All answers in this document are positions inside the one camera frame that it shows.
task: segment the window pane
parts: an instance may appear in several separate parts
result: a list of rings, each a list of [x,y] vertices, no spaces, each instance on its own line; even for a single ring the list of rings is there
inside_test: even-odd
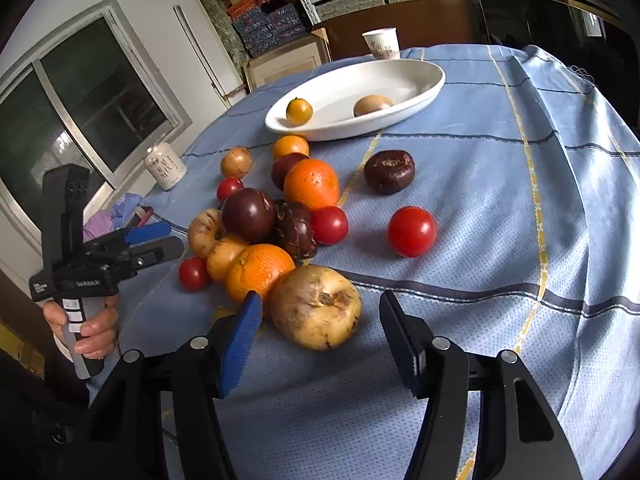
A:
[[[0,146],[0,178],[38,227],[46,171],[65,164],[89,168],[90,196],[104,183],[66,132],[33,72],[0,104]]]
[[[42,65],[111,171],[166,121],[103,18],[63,41]]]

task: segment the blue tablecloth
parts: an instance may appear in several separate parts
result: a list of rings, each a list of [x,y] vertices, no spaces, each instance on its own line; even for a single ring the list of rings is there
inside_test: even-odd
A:
[[[385,343],[378,320],[385,288],[467,351],[516,349],[558,414],[585,480],[604,473],[636,426],[638,141],[593,84],[536,47],[443,45],[402,54],[421,55],[447,75],[428,108],[383,132],[311,147],[340,176],[351,226],[313,263],[352,279],[364,314],[358,333],[327,353],[293,346],[273,327],[260,336],[240,386],[218,403],[241,479],[403,477],[426,402],[402,387]],[[189,171],[175,189],[156,188],[145,203],[188,226],[216,206],[220,159],[237,145],[250,147],[255,161],[245,186],[281,196],[269,178],[275,137],[264,127],[267,110],[301,82],[369,59],[340,60],[252,92],[188,149]],[[395,195],[373,196],[356,168],[391,148],[413,155],[415,180]],[[386,224],[404,205],[426,208],[438,222],[436,245],[421,258],[395,257],[385,243]],[[123,349],[172,351],[205,333],[216,307],[228,305],[221,286],[180,290],[176,266],[123,284]],[[461,477],[473,460],[478,401],[470,395]]]

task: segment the paper cup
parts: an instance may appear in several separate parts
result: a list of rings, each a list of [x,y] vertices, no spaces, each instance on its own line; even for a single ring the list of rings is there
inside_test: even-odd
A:
[[[367,42],[375,59],[400,59],[398,35],[395,27],[363,32],[362,37]]]

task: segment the hand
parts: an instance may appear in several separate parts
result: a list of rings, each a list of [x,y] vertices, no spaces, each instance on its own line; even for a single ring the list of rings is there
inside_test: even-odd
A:
[[[101,359],[113,351],[116,341],[116,331],[113,328],[118,320],[116,303],[120,295],[104,298],[105,307],[92,319],[82,323],[80,333],[84,339],[76,342],[74,351],[89,359]],[[66,313],[55,301],[47,301],[43,309],[44,319],[47,320],[51,331],[65,343],[62,326],[66,324]]]

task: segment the silver screw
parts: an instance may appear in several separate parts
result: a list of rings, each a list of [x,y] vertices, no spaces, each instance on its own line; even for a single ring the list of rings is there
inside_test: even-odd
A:
[[[122,358],[126,363],[135,363],[140,358],[140,352],[137,350],[127,350],[124,352]]]
[[[206,337],[201,335],[194,337],[189,343],[191,348],[195,350],[202,350],[203,348],[206,348],[208,344],[209,344],[209,340]]]
[[[516,352],[513,352],[511,350],[504,350],[500,354],[500,357],[505,363],[509,363],[510,365],[514,364],[514,362],[518,360],[518,354],[516,354]]]
[[[451,346],[451,341],[449,341],[446,337],[434,337],[433,341],[431,341],[431,344],[433,345],[434,348],[437,348],[438,350],[449,350],[450,346]]]

